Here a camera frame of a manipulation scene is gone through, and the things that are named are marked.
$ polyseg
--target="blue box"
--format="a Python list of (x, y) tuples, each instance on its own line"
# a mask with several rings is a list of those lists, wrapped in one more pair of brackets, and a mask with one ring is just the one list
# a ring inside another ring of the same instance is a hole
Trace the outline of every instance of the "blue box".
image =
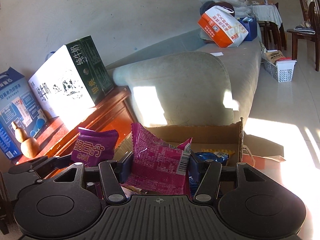
[(0, 149), (9, 158), (21, 155), (11, 122), (35, 136), (47, 121), (25, 77), (13, 68), (0, 73)]
[(249, 32), (244, 41), (253, 41), (258, 36), (258, 26), (257, 26), (257, 19), (252, 18), (252, 22), (243, 21), (244, 18), (240, 18), (238, 20)]

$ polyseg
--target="cardboard box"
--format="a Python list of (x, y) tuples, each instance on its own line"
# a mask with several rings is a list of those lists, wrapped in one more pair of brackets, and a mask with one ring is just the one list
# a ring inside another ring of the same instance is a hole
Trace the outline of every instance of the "cardboard box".
[[(146, 128), (155, 136), (177, 146), (192, 137), (193, 152), (204, 149), (224, 149), (234, 151), (227, 162), (228, 166), (236, 166), (242, 160), (243, 128), (242, 120), (228, 126), (179, 126), (168, 125)], [(127, 136), (115, 150), (114, 160), (119, 161), (127, 151), (132, 151), (132, 136)]]
[(94, 107), (114, 87), (91, 36), (63, 45), (29, 84), (49, 118)]
[(0, 148), (9, 159), (21, 154), (11, 122), (35, 136), (47, 121), (25, 77), (13, 68), (0, 74)]

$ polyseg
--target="snack package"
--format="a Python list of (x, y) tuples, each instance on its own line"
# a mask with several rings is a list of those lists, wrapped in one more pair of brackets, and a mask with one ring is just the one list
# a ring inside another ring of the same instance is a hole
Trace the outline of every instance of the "snack package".
[(222, 163), (222, 166), (226, 166), (227, 160), (229, 159), (229, 155), (224, 152), (214, 152), (214, 153), (201, 152), (201, 153), (196, 153), (196, 155), (202, 161), (211, 159), (211, 160), (214, 160), (215, 162)]
[(284, 58), (284, 56), (280, 50), (276, 50), (276, 51), (265, 52), (262, 55), (262, 58), (274, 64), (277, 60)]
[(284, 60), (292, 60), (292, 57), (282, 57), (282, 58), (280, 58), (280, 59), (277, 59), (276, 62), (278, 62), (278, 61), (284, 61)]
[(102, 161), (112, 160), (119, 134), (116, 130), (95, 132), (78, 128), (80, 134), (73, 148), (71, 160), (95, 167)]
[(208, 152), (208, 153), (215, 153), (215, 152), (223, 152), (223, 153), (227, 153), (229, 155), (229, 158), (235, 154), (236, 152), (235, 151), (232, 151), (232, 150), (226, 150), (226, 149), (204, 149), (202, 148), (201, 149), (202, 152)]
[(192, 138), (174, 147), (140, 123), (131, 127), (134, 159), (126, 184), (165, 195), (189, 195), (186, 173)]

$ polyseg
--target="sofa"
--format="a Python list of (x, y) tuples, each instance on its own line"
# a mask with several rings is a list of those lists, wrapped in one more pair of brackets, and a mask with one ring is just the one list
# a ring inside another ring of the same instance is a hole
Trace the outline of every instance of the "sofa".
[(205, 44), (199, 31), (107, 66), (116, 85), (130, 87), (130, 105), (143, 125), (229, 125), (248, 119), (260, 71), (259, 39), (219, 48)]

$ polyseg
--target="screw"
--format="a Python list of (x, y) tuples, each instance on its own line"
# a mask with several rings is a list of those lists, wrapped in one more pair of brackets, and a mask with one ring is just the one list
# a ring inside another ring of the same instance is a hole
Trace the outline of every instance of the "screw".
[(116, 161), (115, 160), (107, 160), (106, 162), (112, 164), (112, 163), (115, 163)]
[(199, 194), (196, 196), (196, 200), (200, 202), (207, 202), (211, 200), (211, 197), (208, 194)]
[(124, 197), (120, 194), (112, 194), (108, 197), (108, 199), (112, 202), (120, 202), (124, 199)]

